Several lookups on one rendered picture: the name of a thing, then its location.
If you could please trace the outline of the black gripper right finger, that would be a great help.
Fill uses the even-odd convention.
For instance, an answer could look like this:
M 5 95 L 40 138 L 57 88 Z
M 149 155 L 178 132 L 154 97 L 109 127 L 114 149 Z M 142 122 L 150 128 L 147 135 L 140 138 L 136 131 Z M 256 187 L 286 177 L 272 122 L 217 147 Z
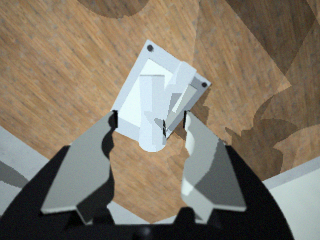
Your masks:
M 196 223 L 220 228 L 239 240 L 295 240 L 276 200 L 234 150 L 192 112 L 184 110 L 187 131 L 181 198 Z

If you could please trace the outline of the light grey bolted base plate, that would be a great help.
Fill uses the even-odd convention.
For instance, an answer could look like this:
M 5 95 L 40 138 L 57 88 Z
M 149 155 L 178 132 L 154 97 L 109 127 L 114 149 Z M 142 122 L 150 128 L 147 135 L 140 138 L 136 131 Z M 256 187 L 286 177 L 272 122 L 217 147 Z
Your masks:
M 119 113 L 148 59 L 153 60 L 173 74 L 181 62 L 170 53 L 147 39 L 111 110 L 118 110 Z M 209 87 L 211 82 L 196 72 L 189 84 L 196 88 L 197 91 L 181 110 L 178 116 L 174 119 L 171 125 L 167 128 L 166 139 L 184 118 L 184 110 L 190 110 L 193 107 L 193 105 Z M 118 117 L 118 128 L 116 128 L 115 131 L 139 142 L 140 127 L 120 117 Z

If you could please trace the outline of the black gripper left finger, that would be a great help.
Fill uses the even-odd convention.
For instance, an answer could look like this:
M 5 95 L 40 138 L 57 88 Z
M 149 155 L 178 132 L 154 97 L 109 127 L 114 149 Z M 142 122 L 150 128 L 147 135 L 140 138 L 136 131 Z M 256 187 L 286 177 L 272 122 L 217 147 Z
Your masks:
M 96 209 L 107 208 L 114 198 L 108 156 L 116 128 L 118 110 L 112 110 L 63 146 L 7 207 L 0 218 L 0 240 L 48 240 L 92 224 Z

